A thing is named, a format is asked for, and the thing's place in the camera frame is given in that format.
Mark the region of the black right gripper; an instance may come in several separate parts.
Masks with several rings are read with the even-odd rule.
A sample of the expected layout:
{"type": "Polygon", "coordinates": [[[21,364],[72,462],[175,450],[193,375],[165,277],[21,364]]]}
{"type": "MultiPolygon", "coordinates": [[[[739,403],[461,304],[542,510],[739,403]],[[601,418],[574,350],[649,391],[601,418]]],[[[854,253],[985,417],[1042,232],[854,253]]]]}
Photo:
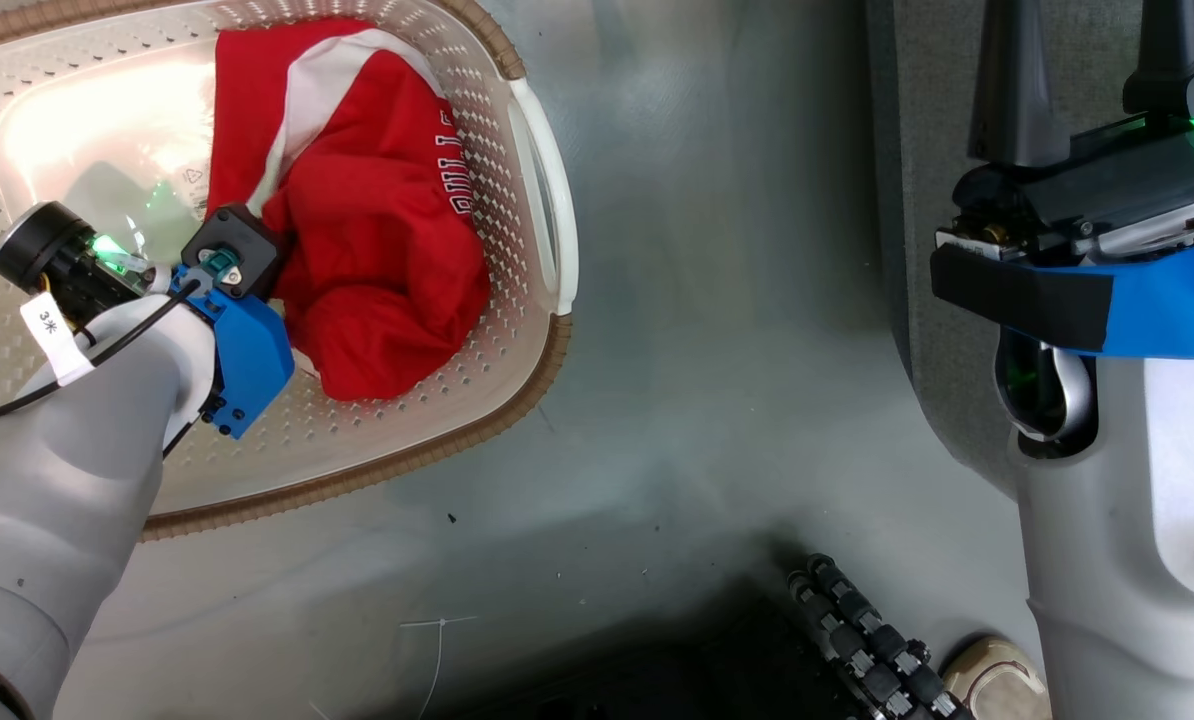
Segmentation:
{"type": "Polygon", "coordinates": [[[986,1],[936,291],[1194,291],[1194,1],[1141,1],[1132,117],[1071,135],[1038,1],[986,1]]]}

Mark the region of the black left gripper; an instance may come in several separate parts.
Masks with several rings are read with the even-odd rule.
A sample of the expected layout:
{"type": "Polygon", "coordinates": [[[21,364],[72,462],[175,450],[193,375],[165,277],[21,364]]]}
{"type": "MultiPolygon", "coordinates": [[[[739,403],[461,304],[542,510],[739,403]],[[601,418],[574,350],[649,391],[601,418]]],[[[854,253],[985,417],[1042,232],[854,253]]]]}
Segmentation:
{"type": "Polygon", "coordinates": [[[29,295],[50,293],[75,327],[154,287],[154,265],[122,250],[61,202],[30,208],[4,232],[0,277],[29,295]]]}

